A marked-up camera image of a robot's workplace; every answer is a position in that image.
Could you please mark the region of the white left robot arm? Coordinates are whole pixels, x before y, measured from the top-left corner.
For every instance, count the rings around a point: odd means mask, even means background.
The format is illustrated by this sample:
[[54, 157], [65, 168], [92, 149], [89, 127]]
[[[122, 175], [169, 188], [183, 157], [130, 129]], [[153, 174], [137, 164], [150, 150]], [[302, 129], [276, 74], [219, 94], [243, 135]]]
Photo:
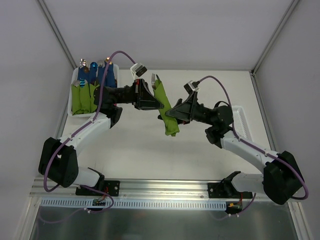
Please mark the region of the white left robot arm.
[[53, 191], [47, 181], [67, 188], [71, 185], [87, 186], [93, 195], [104, 191], [102, 174], [91, 168], [80, 167], [78, 156], [100, 134], [108, 131], [119, 120], [123, 109], [119, 104], [131, 104], [138, 110], [159, 110], [164, 105], [150, 92], [144, 79], [136, 79], [131, 86], [99, 86], [93, 92], [96, 112], [75, 132], [59, 139], [48, 138], [43, 145], [38, 171], [44, 176], [46, 192]]

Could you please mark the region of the green paper napkin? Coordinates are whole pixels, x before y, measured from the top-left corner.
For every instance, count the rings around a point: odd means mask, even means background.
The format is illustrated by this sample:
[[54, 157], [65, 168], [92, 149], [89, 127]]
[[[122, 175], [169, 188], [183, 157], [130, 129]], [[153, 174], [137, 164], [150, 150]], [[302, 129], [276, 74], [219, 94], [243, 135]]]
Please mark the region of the green paper napkin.
[[162, 121], [164, 122], [165, 135], [175, 137], [176, 134], [180, 132], [180, 129], [177, 120], [174, 117], [166, 115], [166, 112], [169, 111], [172, 106], [166, 95], [164, 85], [158, 75], [155, 75], [153, 93], [155, 98], [163, 104], [163, 108], [159, 109], [159, 114], [162, 118]]

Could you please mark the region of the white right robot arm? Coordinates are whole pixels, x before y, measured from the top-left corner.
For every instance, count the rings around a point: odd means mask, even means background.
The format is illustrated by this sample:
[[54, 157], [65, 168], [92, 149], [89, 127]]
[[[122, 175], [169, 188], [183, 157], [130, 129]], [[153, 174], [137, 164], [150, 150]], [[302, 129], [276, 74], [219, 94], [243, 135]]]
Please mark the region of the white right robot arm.
[[186, 100], [179, 99], [165, 114], [178, 122], [196, 121], [209, 125], [205, 134], [211, 144], [241, 157], [259, 170], [258, 174], [235, 171], [226, 177], [223, 190], [228, 197], [235, 198], [241, 192], [260, 193], [283, 205], [294, 199], [300, 188], [306, 187], [295, 157], [290, 152], [268, 150], [237, 134], [229, 104], [216, 103], [214, 108], [205, 107], [198, 103], [198, 94], [194, 91]]

